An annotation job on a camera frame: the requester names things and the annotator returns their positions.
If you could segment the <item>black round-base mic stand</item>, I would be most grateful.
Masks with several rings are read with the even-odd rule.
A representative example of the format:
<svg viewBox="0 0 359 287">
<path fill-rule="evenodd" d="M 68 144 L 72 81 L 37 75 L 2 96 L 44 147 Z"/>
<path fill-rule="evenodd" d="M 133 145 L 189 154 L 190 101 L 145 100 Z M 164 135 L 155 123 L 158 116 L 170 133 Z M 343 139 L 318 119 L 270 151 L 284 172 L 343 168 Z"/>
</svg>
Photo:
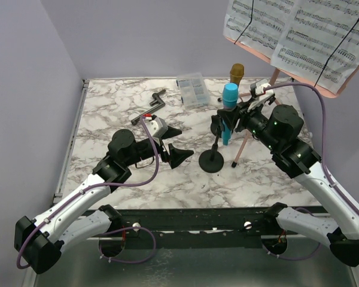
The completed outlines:
<svg viewBox="0 0 359 287">
<path fill-rule="evenodd" d="M 221 138 L 222 131 L 224 130 L 222 119 L 218 115 L 211 117 L 211 132 L 215 135 L 215 141 L 211 147 L 201 153 L 199 157 L 199 166 L 207 173 L 217 173 L 224 166 L 224 158 L 218 151 L 218 141 Z"/>
</svg>

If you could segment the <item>gold toy microphone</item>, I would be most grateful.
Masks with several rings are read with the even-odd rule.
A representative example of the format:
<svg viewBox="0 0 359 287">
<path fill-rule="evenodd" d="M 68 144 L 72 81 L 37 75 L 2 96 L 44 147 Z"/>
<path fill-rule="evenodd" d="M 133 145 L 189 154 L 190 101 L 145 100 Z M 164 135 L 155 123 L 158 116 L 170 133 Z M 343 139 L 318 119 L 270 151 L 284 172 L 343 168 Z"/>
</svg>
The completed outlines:
<svg viewBox="0 0 359 287">
<path fill-rule="evenodd" d="M 243 64 L 241 63 L 233 64 L 230 70 L 230 82 L 239 86 L 242 78 L 244 77 L 244 72 L 245 72 L 245 67 Z"/>
</svg>

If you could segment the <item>pink perforated music stand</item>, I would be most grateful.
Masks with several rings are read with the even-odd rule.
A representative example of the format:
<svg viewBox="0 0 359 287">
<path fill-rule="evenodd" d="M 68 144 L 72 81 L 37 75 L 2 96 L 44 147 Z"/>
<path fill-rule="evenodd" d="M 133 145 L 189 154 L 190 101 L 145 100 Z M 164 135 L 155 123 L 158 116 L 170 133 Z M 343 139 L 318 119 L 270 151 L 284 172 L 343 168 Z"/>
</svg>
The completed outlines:
<svg viewBox="0 0 359 287">
<path fill-rule="evenodd" d="M 359 1 L 229 1 L 223 35 L 328 98 L 359 70 Z"/>
</svg>

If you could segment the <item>sheet music page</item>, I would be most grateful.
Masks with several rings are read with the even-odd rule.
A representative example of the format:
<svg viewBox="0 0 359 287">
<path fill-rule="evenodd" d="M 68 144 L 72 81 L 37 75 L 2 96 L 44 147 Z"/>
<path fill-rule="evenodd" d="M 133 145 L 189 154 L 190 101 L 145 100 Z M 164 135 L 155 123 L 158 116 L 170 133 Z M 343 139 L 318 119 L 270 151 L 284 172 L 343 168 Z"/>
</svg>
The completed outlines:
<svg viewBox="0 0 359 287">
<path fill-rule="evenodd" d="M 229 1 L 223 35 L 270 59 L 294 6 L 290 0 Z"/>
<path fill-rule="evenodd" d="M 271 64 L 338 95 L 359 67 L 359 1 L 296 1 Z"/>
</svg>

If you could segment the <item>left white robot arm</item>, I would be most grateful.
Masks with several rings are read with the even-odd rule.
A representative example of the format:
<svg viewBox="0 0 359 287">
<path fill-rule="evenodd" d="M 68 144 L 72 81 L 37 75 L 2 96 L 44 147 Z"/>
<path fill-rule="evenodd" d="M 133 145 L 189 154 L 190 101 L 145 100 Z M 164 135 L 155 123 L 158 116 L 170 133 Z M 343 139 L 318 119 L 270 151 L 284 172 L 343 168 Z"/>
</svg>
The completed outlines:
<svg viewBox="0 0 359 287">
<path fill-rule="evenodd" d="M 142 128 L 147 138 L 139 142 L 128 129 L 116 131 L 105 157 L 72 193 L 36 217 L 23 216 L 16 222 L 14 248 L 18 252 L 18 269 L 31 268 L 42 274 L 54 266 L 73 244 L 108 233 L 118 217 L 113 207 L 102 206 L 84 219 L 80 216 L 119 187 L 149 184 L 157 176 L 161 163 L 168 163 L 171 169 L 175 169 L 194 154 L 190 149 L 178 149 L 163 143 L 165 139 L 181 135 L 181 130 L 160 124 L 158 120 L 143 123 Z M 148 158 L 155 164 L 151 177 L 129 183 L 127 180 L 132 175 L 129 167 Z"/>
</svg>

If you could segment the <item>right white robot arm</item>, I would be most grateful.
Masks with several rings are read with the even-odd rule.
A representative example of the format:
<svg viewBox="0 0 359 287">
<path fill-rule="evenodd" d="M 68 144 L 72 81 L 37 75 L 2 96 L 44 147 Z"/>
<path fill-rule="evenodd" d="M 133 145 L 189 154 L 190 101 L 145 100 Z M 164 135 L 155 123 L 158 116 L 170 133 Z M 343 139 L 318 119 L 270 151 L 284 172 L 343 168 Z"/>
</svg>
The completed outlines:
<svg viewBox="0 0 359 287">
<path fill-rule="evenodd" d="M 359 204 L 346 192 L 338 192 L 320 155 L 298 135 L 304 121 L 290 105 L 276 106 L 269 118 L 261 108 L 241 103 L 234 109 L 219 109 L 217 115 L 229 129 L 249 131 L 272 155 L 276 166 L 306 188 L 330 214 L 325 221 L 277 203 L 269 220 L 286 231 L 313 239 L 328 247 L 342 263 L 359 265 Z"/>
</svg>

